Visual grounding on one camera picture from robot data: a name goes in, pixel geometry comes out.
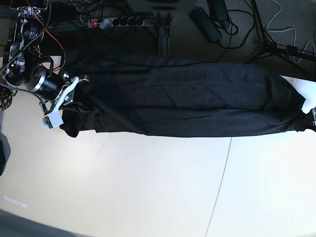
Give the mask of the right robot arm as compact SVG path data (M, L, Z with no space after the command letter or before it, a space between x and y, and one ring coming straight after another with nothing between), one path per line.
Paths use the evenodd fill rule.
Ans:
M50 33L52 2L49 0L13 0L11 9L17 11L15 28L9 31L0 69L0 109L12 103L13 96L23 91L39 100L45 116L62 109L88 113L90 105L75 92L82 80L71 78L63 71L66 53L55 67L51 56L40 50L44 36Z

